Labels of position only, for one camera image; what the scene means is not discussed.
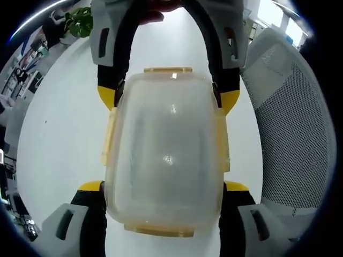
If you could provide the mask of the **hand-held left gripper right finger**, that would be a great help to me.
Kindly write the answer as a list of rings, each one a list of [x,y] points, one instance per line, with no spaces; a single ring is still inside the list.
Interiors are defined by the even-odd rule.
[[[220,256],[285,256],[301,238],[236,182],[223,183],[218,227]]]

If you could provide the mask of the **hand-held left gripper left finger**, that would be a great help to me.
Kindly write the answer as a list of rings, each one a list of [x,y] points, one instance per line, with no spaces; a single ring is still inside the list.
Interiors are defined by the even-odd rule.
[[[82,185],[70,203],[60,205],[42,223],[41,256],[105,256],[104,181]]]

